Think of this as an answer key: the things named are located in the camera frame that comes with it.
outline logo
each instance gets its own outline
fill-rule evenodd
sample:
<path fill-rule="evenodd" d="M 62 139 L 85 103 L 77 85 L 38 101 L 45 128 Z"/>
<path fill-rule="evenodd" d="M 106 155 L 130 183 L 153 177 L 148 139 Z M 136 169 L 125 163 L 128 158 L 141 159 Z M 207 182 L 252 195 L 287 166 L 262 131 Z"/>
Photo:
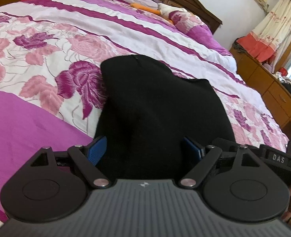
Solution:
<path fill-rule="evenodd" d="M 283 163 L 285 163 L 285 158 L 280 156 L 280 155 L 277 156 L 276 154 L 274 154 L 273 155 L 273 161 L 278 161 L 278 162 L 283 164 Z"/>
<path fill-rule="evenodd" d="M 139 185 L 145 188 L 145 187 L 148 187 L 150 184 L 147 182 L 143 182 L 143 183 L 140 183 Z"/>

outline metal pin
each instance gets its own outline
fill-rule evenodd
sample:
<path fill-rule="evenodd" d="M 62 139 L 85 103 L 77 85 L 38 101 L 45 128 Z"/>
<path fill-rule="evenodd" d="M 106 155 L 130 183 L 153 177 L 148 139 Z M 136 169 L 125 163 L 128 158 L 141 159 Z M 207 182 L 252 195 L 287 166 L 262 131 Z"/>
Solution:
<path fill-rule="evenodd" d="M 109 184 L 109 181 L 104 178 L 98 178 L 94 181 L 94 184 L 99 187 L 105 187 Z"/>
<path fill-rule="evenodd" d="M 182 186 L 186 186 L 186 187 L 193 187 L 196 185 L 196 181 L 194 179 L 191 178 L 185 178 L 181 180 L 181 185 Z"/>

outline circular pad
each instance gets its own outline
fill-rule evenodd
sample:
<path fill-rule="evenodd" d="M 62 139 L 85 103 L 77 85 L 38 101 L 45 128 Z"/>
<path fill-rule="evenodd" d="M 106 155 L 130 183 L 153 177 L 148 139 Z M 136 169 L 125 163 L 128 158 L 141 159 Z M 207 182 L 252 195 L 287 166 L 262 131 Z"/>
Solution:
<path fill-rule="evenodd" d="M 57 167 L 25 167 L 2 188 L 1 204 L 11 218 L 42 223 L 63 218 L 86 198 L 83 181 Z"/>
<path fill-rule="evenodd" d="M 246 201 L 255 201 L 263 198 L 267 194 L 267 188 L 261 182 L 255 180 L 239 180 L 231 184 L 231 193 Z"/>
<path fill-rule="evenodd" d="M 24 195 L 31 200 L 46 200 L 57 195 L 59 184 L 49 179 L 31 181 L 23 188 Z"/>
<path fill-rule="evenodd" d="M 247 152 L 237 152 L 231 170 L 206 182 L 203 188 L 206 203 L 215 212 L 240 222 L 263 222 L 281 216 L 289 204 L 287 185 Z M 254 160 L 256 166 L 243 166 L 245 157 Z"/>

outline gray ribbed surface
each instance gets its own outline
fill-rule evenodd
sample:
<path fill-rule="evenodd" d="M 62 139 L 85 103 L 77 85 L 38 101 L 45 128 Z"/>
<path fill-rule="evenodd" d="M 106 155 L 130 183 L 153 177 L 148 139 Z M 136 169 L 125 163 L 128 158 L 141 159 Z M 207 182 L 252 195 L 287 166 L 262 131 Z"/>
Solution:
<path fill-rule="evenodd" d="M 0 237 L 291 237 L 279 220 L 230 222 L 210 211 L 195 191 L 177 188 L 171 180 L 146 182 L 143 187 L 143 181 L 118 180 L 112 188 L 93 191 L 83 207 L 56 222 L 11 219 Z"/>

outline curtain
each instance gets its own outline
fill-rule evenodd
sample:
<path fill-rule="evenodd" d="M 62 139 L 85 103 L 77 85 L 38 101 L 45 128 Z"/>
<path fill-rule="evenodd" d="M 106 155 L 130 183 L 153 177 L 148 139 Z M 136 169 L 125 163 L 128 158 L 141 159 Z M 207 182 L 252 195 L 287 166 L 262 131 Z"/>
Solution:
<path fill-rule="evenodd" d="M 275 61 L 279 47 L 280 53 L 284 51 L 282 44 L 287 42 L 290 36 L 291 0 L 279 0 L 256 28 L 237 42 L 259 62 L 272 62 Z"/>

